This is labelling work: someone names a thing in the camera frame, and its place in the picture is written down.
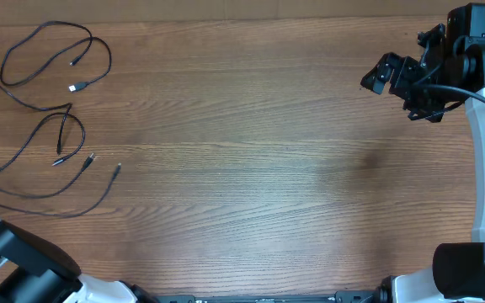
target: wood grain surface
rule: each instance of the wood grain surface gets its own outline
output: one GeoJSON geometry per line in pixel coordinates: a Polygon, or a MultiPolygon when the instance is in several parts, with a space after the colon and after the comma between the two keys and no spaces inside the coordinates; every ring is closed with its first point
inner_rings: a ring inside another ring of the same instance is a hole
{"type": "MultiPolygon", "coordinates": [[[[402,100],[360,88],[395,51],[419,56],[416,33],[445,16],[94,25],[101,45],[56,59],[12,92],[49,106],[73,102],[84,148],[59,167],[53,120],[0,185],[64,194],[0,203],[82,210],[121,174],[90,215],[58,220],[0,210],[69,252],[84,272],[156,294],[263,295],[373,289],[431,264],[442,242],[468,242],[475,206],[472,140],[463,109],[410,122],[402,100]]],[[[0,28],[0,64],[32,27],[0,28]]],[[[11,55],[5,77],[30,74],[79,30],[45,29],[11,55]]],[[[45,113],[0,92],[0,165],[45,113]]],[[[80,140],[69,124],[65,152],[80,140]]]]}
{"type": "Polygon", "coordinates": [[[0,0],[0,26],[74,23],[431,16],[485,0],[0,0]]]}

